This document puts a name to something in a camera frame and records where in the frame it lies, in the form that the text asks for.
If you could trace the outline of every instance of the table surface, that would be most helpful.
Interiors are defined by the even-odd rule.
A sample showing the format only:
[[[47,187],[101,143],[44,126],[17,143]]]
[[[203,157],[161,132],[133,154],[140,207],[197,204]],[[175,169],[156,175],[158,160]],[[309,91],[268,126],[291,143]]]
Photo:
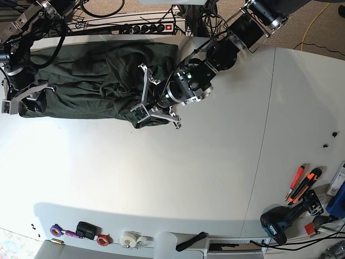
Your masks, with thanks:
[[[181,57],[206,40],[144,37],[179,45]],[[129,39],[142,36],[68,37],[65,44]],[[75,230],[86,221],[114,241],[124,230],[266,236],[260,215],[284,204],[300,165],[324,166],[316,183],[322,186],[344,160],[344,69],[341,60],[268,46],[241,53],[212,81],[211,96],[177,109],[178,131],[170,124],[138,130],[114,119],[0,114],[0,194],[8,212],[0,228],[50,239],[53,224]]]

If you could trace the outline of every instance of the white tape roll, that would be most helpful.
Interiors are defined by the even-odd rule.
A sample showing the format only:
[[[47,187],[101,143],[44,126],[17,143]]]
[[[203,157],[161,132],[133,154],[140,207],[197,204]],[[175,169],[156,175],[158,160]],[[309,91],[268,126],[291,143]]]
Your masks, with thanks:
[[[136,236],[131,233],[124,233],[120,238],[119,242],[122,246],[130,246],[131,248],[136,247]]]

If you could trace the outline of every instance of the black power drill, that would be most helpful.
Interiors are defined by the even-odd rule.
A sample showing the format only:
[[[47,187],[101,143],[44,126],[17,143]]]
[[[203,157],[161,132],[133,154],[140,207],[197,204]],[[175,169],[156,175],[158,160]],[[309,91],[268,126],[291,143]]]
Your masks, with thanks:
[[[284,233],[285,229],[292,226],[292,223],[304,212],[310,212],[312,216],[323,213],[320,200],[313,190],[308,191],[303,197],[303,201],[293,208],[281,206],[262,214],[260,218],[261,226],[277,244],[283,245],[287,241]]]

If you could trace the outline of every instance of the metal bracket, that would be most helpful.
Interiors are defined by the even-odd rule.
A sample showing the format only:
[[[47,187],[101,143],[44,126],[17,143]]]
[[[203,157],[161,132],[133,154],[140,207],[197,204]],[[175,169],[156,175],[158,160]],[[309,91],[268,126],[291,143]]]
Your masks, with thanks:
[[[130,109],[138,120],[138,123],[141,123],[150,117],[154,117],[173,122],[176,129],[181,128],[181,119],[175,114],[175,112],[173,112],[172,106],[169,107],[169,114],[163,113],[158,107],[153,107],[151,109],[146,108],[146,106],[148,106],[147,95],[149,91],[149,84],[152,83],[154,85],[158,85],[161,83],[161,81],[153,78],[152,70],[147,68],[145,64],[141,64],[138,67],[144,71],[144,88],[142,91],[141,102]]]
[[[281,24],[280,26],[278,26],[277,28],[275,28],[274,30],[272,30],[271,32],[268,32],[266,30],[265,27],[262,26],[262,24],[255,18],[255,16],[251,13],[248,12],[248,7],[252,4],[253,0],[250,0],[248,1],[247,3],[245,3],[245,5],[240,8],[233,16],[231,16],[228,20],[225,21],[225,23],[223,24],[223,27],[230,31],[229,30],[229,27],[228,27],[228,23],[229,21],[233,20],[236,16],[238,16],[240,13],[244,14],[244,15],[247,15],[250,20],[252,20],[253,22],[255,22],[259,28],[261,29],[261,31],[264,33],[264,36],[266,37],[264,42],[266,42],[266,40],[268,38],[270,38],[276,31],[278,31],[288,20],[289,17],[286,17],[286,19],[282,20],[281,21]],[[259,48],[259,46],[255,47],[255,48],[251,48],[249,49],[238,37],[237,35],[235,35],[232,31],[230,31],[230,33],[232,34],[231,37],[230,37],[230,40],[240,49],[240,50],[248,50],[250,51],[251,53],[254,53],[257,51],[257,49]]]
[[[3,100],[1,113],[8,113],[10,115],[18,114],[20,101],[22,101],[24,98],[28,98],[28,100],[35,100],[39,95],[37,93],[44,89],[51,89],[53,92],[55,92],[55,88],[48,86],[48,82],[45,81],[45,83],[41,85],[29,88],[22,94],[18,95],[17,97],[14,97],[12,100]]]
[[[50,19],[62,19],[62,16],[58,13],[58,11],[51,5],[51,3],[48,0],[40,0],[37,1],[37,3],[44,8],[45,12],[48,14]]]

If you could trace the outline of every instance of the dark green cloth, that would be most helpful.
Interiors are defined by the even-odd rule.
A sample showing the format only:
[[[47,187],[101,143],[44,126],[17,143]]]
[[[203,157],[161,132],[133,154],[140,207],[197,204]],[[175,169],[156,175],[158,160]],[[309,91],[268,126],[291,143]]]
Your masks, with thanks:
[[[33,52],[31,60],[43,64],[55,48]],[[63,46],[54,63],[39,70],[36,79],[47,80],[57,90],[46,90],[47,109],[43,114],[20,105],[22,117],[69,119],[115,118],[134,127],[166,124],[151,118],[137,125],[130,109],[140,102],[143,89],[142,63],[163,80],[173,70],[178,46],[152,42],[88,43]]]

